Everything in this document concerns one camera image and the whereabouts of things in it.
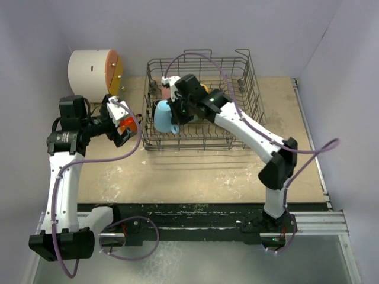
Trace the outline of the light blue ceramic mug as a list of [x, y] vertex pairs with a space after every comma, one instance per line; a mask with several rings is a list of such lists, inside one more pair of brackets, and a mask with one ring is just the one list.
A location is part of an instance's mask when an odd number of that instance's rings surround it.
[[172, 113], [167, 100], [158, 102], [154, 113], [154, 127], [155, 130], [161, 133], [179, 133], [179, 126], [171, 122]]

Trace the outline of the orange ceramic mug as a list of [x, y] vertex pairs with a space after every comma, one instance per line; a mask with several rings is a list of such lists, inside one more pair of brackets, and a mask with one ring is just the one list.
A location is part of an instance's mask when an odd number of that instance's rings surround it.
[[118, 127], [119, 135], [128, 134], [129, 137], [133, 137], [137, 134], [137, 124], [132, 117], [128, 117]]

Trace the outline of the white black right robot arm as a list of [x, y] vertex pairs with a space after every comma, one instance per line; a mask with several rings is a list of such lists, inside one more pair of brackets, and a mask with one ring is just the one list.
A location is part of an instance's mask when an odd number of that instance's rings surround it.
[[284, 188], [297, 164], [295, 139], [285, 140], [270, 133], [241, 111], [225, 91], [208, 92], [193, 74], [162, 77], [161, 83], [170, 90], [168, 105], [173, 125], [185, 125], [194, 118], [207, 120], [232, 133], [265, 163], [258, 174], [266, 187], [263, 223], [267, 230], [278, 231], [284, 225]]

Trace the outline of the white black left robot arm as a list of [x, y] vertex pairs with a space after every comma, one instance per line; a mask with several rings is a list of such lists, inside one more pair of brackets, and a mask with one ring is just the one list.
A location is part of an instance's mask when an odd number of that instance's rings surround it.
[[47, 138], [49, 200], [41, 231], [30, 236], [28, 245], [48, 262], [90, 258], [98, 234], [104, 228], [115, 232], [122, 224], [121, 216], [110, 206], [99, 206], [84, 219], [78, 218], [79, 180], [90, 140], [106, 135], [121, 147], [132, 135], [129, 130], [118, 131], [130, 113], [127, 104], [116, 96], [104, 96], [98, 116], [92, 116], [88, 108], [83, 96], [61, 98], [60, 116]]

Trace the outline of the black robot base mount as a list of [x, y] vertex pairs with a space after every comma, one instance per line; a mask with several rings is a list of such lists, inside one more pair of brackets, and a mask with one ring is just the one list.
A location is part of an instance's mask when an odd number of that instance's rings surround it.
[[298, 212], [326, 212], [325, 203], [290, 203], [289, 214], [274, 220], [262, 203], [117, 203], [110, 204], [112, 227], [102, 237], [120, 238], [125, 246], [145, 241], [238, 242], [284, 244]]

